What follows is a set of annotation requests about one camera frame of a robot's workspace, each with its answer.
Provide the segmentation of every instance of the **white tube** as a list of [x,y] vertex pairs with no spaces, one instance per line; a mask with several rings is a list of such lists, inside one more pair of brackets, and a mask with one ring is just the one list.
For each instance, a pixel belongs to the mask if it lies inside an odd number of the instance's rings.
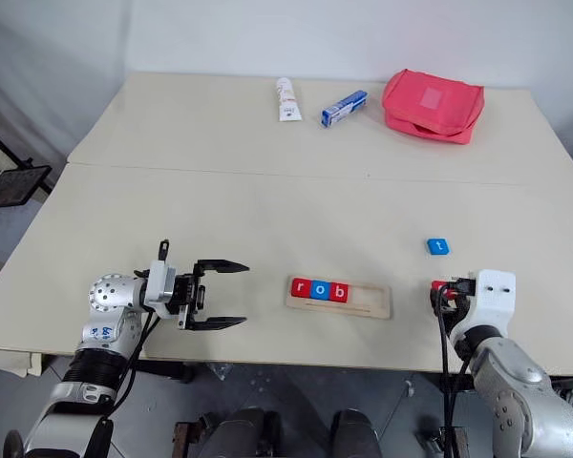
[[279,116],[281,121],[301,121],[302,116],[299,113],[297,100],[293,85],[288,78],[278,78],[276,81],[276,91],[278,92],[278,101],[280,102]]

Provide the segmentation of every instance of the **white wall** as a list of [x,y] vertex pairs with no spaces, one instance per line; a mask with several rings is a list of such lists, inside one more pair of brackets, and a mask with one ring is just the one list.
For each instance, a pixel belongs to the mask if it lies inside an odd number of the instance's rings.
[[54,165],[130,70],[385,81],[405,67],[530,88],[573,156],[573,0],[0,0],[0,117]]

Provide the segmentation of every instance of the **toothpaste tube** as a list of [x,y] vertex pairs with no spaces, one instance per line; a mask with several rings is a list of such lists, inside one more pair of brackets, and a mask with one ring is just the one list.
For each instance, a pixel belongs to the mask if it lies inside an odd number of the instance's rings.
[[329,127],[336,123],[344,116],[352,113],[353,111],[361,108],[367,102],[367,93],[365,91],[357,91],[350,94],[343,100],[340,100],[334,105],[323,110],[321,123],[325,127]]
[[276,91],[278,92],[278,100],[280,102],[279,116],[281,121],[301,121],[302,116],[299,113],[297,100],[295,100],[295,92],[293,85],[290,84],[288,78],[279,78],[276,81]]

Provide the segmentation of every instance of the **blue box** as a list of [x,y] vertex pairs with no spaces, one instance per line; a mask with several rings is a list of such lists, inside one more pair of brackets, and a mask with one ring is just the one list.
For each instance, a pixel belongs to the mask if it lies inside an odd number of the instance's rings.
[[432,255],[447,255],[450,253],[450,247],[446,239],[428,239],[429,251]]
[[349,115],[355,110],[358,110],[367,102],[367,93],[365,91],[357,91],[350,94],[348,97],[340,100],[334,105],[323,110],[321,115],[321,123],[325,127],[329,127],[336,123],[344,116]]
[[309,293],[311,299],[320,299],[321,301],[329,300],[329,291],[331,289],[331,283],[328,281],[318,281],[312,282],[312,290]]

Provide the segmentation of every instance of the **red letter block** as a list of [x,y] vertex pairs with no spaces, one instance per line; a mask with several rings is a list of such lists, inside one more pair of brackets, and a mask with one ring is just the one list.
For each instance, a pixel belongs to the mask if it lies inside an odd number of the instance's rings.
[[348,285],[343,283],[332,283],[329,300],[334,302],[347,302]]
[[311,290],[312,280],[293,279],[293,284],[290,287],[290,295],[295,298],[309,298]]

